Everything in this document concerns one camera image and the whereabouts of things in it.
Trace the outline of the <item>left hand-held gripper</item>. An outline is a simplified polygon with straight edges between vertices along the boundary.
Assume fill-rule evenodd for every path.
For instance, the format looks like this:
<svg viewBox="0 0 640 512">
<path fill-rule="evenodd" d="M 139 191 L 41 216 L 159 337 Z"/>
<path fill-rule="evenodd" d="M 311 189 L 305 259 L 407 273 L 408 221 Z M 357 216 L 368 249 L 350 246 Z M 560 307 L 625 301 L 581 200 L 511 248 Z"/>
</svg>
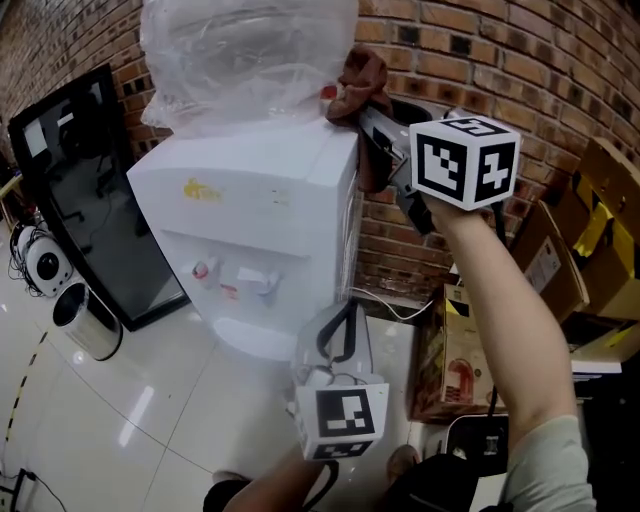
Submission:
<svg viewBox="0 0 640 512">
<path fill-rule="evenodd" d="M 321 366 L 351 375 L 372 374 L 365 310 L 355 299 L 321 310 L 300 331 L 297 367 Z M 384 436 L 390 386 L 303 385 L 295 388 L 293 414 L 307 461 L 359 458 Z"/>
</svg>

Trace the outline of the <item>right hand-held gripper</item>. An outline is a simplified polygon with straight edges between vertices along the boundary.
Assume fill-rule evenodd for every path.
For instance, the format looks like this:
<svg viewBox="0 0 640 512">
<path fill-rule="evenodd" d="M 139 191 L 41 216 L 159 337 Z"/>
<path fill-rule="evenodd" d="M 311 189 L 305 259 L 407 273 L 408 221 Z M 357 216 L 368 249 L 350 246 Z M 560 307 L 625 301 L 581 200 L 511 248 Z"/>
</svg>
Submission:
<svg viewBox="0 0 640 512">
<path fill-rule="evenodd" d="M 521 135 L 485 116 L 454 115 L 392 98 L 393 119 L 374 107 L 359 125 L 394 161 L 396 203 L 422 235 L 434 230 L 424 197 L 474 211 L 513 195 Z"/>
</svg>

